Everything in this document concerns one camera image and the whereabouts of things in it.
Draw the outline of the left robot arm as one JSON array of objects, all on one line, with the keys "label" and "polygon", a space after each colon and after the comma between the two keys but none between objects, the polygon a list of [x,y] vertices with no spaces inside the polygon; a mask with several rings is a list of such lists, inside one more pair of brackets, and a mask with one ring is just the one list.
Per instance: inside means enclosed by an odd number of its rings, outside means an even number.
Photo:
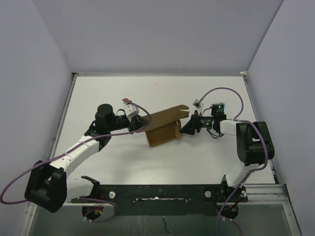
[{"label": "left robot arm", "polygon": [[100,196],[100,189],[91,180],[79,185],[67,183],[67,178],[90,156],[100,152],[111,137],[119,136],[119,130],[127,129],[127,134],[133,134],[147,128],[152,117],[150,114],[140,116],[141,109],[139,105],[124,99],[124,114],[119,116],[114,114],[110,104],[99,105],[94,121],[74,146],[55,158],[34,164],[25,199],[51,213],[75,198],[84,197],[89,202],[95,202]]}]

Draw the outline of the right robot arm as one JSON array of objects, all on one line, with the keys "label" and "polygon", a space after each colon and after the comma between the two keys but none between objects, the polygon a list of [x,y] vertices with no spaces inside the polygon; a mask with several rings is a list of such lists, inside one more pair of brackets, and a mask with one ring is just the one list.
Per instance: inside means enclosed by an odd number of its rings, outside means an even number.
[{"label": "right robot arm", "polygon": [[227,119],[223,103],[212,104],[210,108],[209,117],[203,116],[196,110],[180,133],[195,135],[204,128],[211,135],[213,135],[211,131],[214,130],[217,135],[213,137],[216,139],[223,135],[236,138],[240,164],[224,176],[226,184],[219,188],[220,197],[230,201],[237,194],[236,187],[243,186],[253,172],[261,170],[267,165],[268,160],[274,158],[275,149],[265,121]]}]

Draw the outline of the brown cardboard box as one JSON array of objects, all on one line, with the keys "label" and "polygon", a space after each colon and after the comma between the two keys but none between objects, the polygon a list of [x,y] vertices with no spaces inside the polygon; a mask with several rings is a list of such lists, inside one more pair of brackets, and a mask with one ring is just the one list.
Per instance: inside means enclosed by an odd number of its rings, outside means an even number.
[{"label": "brown cardboard box", "polygon": [[189,107],[178,105],[151,114],[150,125],[143,130],[151,148],[182,138],[181,119],[189,117]]}]

